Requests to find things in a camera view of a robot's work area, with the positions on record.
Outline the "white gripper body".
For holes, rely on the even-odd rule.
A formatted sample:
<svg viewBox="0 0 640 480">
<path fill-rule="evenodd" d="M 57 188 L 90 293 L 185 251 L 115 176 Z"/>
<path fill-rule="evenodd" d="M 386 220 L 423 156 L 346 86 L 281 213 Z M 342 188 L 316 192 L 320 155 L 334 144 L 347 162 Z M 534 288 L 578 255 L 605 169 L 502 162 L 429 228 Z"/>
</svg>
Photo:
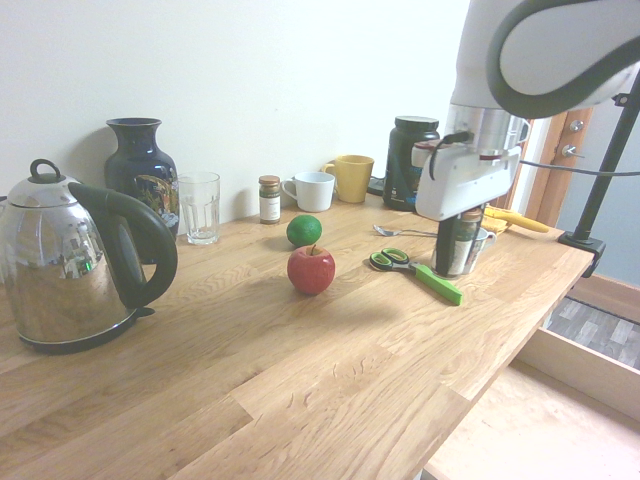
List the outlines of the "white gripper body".
<svg viewBox="0 0 640 480">
<path fill-rule="evenodd" d="M 416 213 L 443 221 L 504 195 L 514 182 L 520 156 L 520 147 L 490 160 L 482 159 L 467 147 L 439 149 L 434 179 L 429 173 L 431 155 L 425 159 L 416 194 Z"/>
</svg>

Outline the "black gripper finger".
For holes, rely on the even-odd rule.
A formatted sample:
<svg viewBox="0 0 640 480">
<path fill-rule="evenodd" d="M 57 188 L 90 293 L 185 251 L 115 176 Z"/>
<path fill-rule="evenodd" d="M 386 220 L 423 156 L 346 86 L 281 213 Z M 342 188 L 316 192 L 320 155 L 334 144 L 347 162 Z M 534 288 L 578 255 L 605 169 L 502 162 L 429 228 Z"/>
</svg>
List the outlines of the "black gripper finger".
<svg viewBox="0 0 640 480">
<path fill-rule="evenodd" d="M 457 222 L 457 216 L 439 222 L 435 247 L 435 273 L 439 276 L 453 275 Z"/>
</svg>

